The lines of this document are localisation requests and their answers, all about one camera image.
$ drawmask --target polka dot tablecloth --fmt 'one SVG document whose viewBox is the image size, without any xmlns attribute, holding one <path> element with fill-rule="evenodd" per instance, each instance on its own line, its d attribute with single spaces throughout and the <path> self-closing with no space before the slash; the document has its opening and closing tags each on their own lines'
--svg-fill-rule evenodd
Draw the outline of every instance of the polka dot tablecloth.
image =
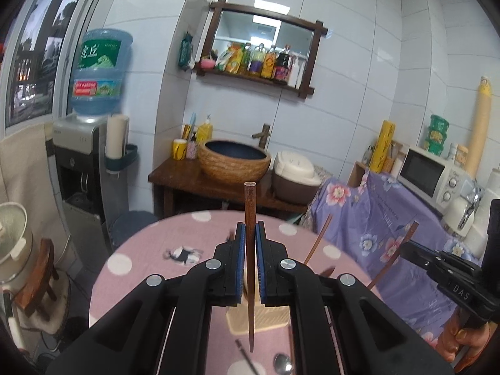
<svg viewBox="0 0 500 375">
<path fill-rule="evenodd" d="M 283 243 L 290 258 L 304 261 L 316 234 L 282 220 L 258 215 L 269 239 Z M 194 264 L 213 256 L 216 245 L 235 230 L 244 213 L 202 211 L 181 214 L 146 227 L 125 242 L 109 259 L 92 290 L 88 321 L 93 325 L 147 276 L 159 273 L 165 278 L 187 273 Z M 335 266 L 332 277 L 351 273 L 364 284 L 370 278 L 346 254 L 322 241 L 309 262 L 315 273 Z M 233 336 L 226 320 L 226 308 L 214 307 L 208 336 L 207 375 L 253 375 L 234 342 L 239 338 L 249 353 L 248 336 Z M 255 334 L 251 359 L 261 375 L 274 374 L 277 353 L 290 355 L 288 327 Z"/>
</svg>

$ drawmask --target metal screw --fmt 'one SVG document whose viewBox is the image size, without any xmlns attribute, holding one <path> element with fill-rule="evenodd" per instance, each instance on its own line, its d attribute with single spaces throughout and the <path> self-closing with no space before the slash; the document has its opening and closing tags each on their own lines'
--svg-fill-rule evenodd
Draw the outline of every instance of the metal screw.
<svg viewBox="0 0 500 375">
<path fill-rule="evenodd" d="M 348 273 L 344 273 L 341 276 L 341 284 L 346 286 L 352 286 L 356 283 L 356 278 Z"/>
<path fill-rule="evenodd" d="M 293 269 L 297 266 L 297 263 L 293 259 L 283 259 L 279 264 L 283 269 Z"/>
<path fill-rule="evenodd" d="M 158 286 L 162 282 L 162 277 L 160 275 L 150 275 L 146 279 L 146 284 L 151 287 Z"/>
<path fill-rule="evenodd" d="M 221 265 L 221 261 L 219 261 L 218 259 L 209 259 L 207 262 L 205 262 L 205 266 L 208 269 L 219 269 Z"/>
</svg>

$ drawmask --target metal spoon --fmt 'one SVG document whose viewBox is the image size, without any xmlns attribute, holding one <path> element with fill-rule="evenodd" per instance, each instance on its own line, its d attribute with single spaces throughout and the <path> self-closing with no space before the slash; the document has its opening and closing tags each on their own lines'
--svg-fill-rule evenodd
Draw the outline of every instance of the metal spoon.
<svg viewBox="0 0 500 375">
<path fill-rule="evenodd" d="M 292 360 L 283 353 L 278 353 L 274 356 L 273 361 L 274 372 L 279 375 L 290 375 L 293 371 Z"/>
</svg>

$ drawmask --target sink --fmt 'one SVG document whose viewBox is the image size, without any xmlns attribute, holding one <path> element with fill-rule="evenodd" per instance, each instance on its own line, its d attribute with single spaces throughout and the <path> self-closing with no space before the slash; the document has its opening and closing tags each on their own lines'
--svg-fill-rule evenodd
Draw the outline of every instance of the sink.
<svg viewBox="0 0 500 375">
<path fill-rule="evenodd" d="M 214 139 L 198 149 L 202 171 L 224 183 L 257 182 L 268 171 L 271 155 L 256 146 Z"/>
</svg>

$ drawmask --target human hand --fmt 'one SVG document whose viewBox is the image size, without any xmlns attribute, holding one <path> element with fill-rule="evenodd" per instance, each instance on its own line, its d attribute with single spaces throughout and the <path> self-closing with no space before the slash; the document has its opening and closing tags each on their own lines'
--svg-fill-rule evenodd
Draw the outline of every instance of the human hand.
<svg viewBox="0 0 500 375">
<path fill-rule="evenodd" d="M 445 323 L 444 329 L 437 339 L 436 351 L 451 363 L 460 347 L 469 346 L 469 351 L 455 367 L 455 372 L 458 373 L 478 359 L 491 334 L 493 331 L 488 323 L 481 328 L 460 328 L 457 308 Z"/>
</svg>

